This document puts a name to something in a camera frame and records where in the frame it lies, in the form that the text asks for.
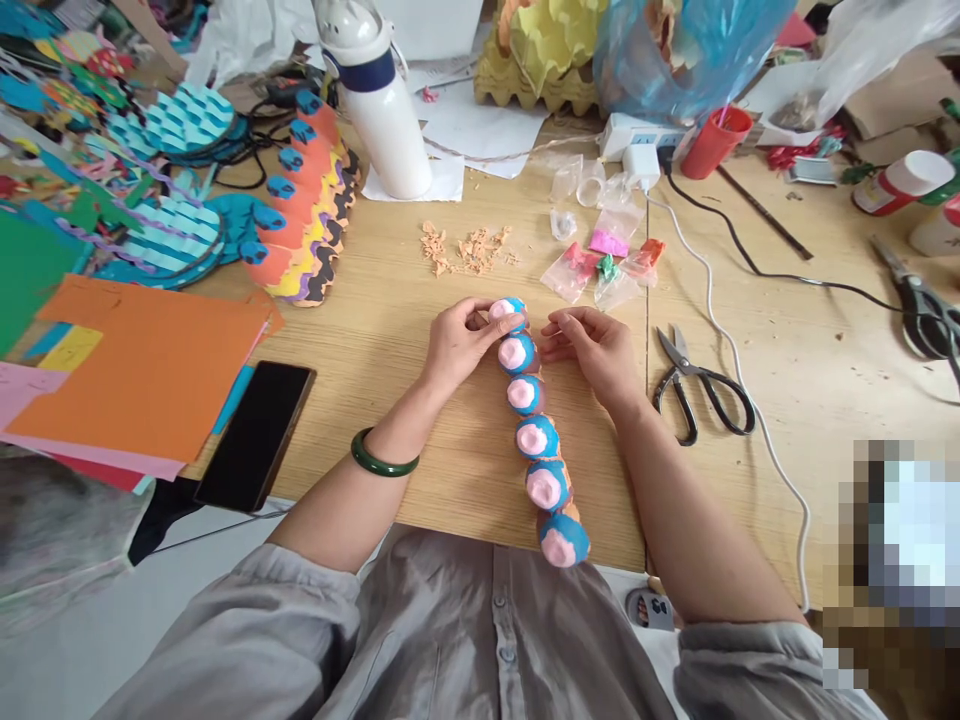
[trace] black phone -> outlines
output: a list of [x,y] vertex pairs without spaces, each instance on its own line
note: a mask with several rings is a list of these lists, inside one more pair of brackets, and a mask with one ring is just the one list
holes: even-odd
[[210,459],[194,499],[252,513],[263,507],[316,370],[261,362]]

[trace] bracelet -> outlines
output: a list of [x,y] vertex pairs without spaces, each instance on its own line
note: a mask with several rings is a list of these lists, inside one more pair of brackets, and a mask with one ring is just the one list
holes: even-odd
[[417,465],[420,464],[419,455],[411,462],[404,463],[403,465],[391,465],[382,460],[377,460],[377,458],[367,452],[367,449],[363,446],[363,441],[371,430],[373,430],[372,427],[361,430],[353,436],[353,442],[350,443],[350,452],[353,455],[353,459],[357,461],[357,465],[367,472],[372,472],[374,475],[379,475],[380,477],[403,477],[416,470]]

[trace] red cup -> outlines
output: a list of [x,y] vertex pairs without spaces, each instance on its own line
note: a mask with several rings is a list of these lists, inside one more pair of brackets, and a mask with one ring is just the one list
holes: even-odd
[[680,170],[691,180],[703,180],[717,169],[717,165],[733,148],[743,142],[752,127],[753,120],[739,108],[715,110],[683,159]]

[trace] blue plastic bag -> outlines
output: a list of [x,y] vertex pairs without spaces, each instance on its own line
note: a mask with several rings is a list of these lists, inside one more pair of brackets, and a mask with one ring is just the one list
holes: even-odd
[[611,0],[593,57],[603,106],[652,121],[696,122],[753,79],[795,6],[795,0],[685,0],[665,53],[651,29],[663,34],[662,0]]

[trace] black-handled scissors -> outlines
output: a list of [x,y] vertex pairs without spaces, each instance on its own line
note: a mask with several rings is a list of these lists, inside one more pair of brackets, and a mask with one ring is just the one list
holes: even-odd
[[903,306],[903,329],[917,351],[929,360],[950,360],[960,383],[960,309],[945,302],[923,278],[910,272],[890,249],[871,238],[877,255],[890,267]]
[[[706,368],[697,367],[692,362],[690,362],[690,355],[687,350],[687,342],[683,339],[683,334],[680,332],[680,328],[676,325],[670,326],[673,329],[673,342],[670,342],[670,339],[664,334],[664,332],[657,328],[657,335],[660,336],[660,344],[663,345],[663,349],[667,351],[667,356],[673,362],[673,367],[670,369],[663,380],[660,382],[660,386],[657,388],[656,394],[653,396],[654,407],[657,408],[657,412],[661,412],[660,408],[663,405],[663,393],[666,391],[669,385],[673,385],[677,393],[677,398],[680,400],[680,408],[683,410],[683,416],[687,420],[687,430],[688,434],[684,440],[677,438],[679,442],[684,447],[690,447],[697,441],[699,436],[699,431],[697,429],[697,419],[693,415],[693,408],[690,407],[690,401],[687,400],[687,395],[683,391],[683,385],[680,383],[681,378],[686,375],[695,375],[700,378],[700,382],[703,384],[703,389],[707,393],[707,397],[710,398],[710,403],[713,405],[713,409],[717,411],[717,415],[720,417],[720,422],[722,422],[727,430],[732,432],[734,435],[749,435],[753,432],[753,429],[757,424],[757,413],[753,407],[753,403],[750,401],[750,396],[747,395],[746,390],[743,389],[737,382],[731,380],[726,375],[721,375],[720,373],[714,372],[713,370],[707,370]],[[713,387],[711,381],[716,381],[721,385],[726,385],[733,392],[734,395],[739,398],[741,405],[743,405],[744,417],[746,417],[746,422],[743,427],[739,427],[733,420],[730,419],[730,415],[727,413],[726,408],[724,408],[723,403],[720,401],[717,391]]]

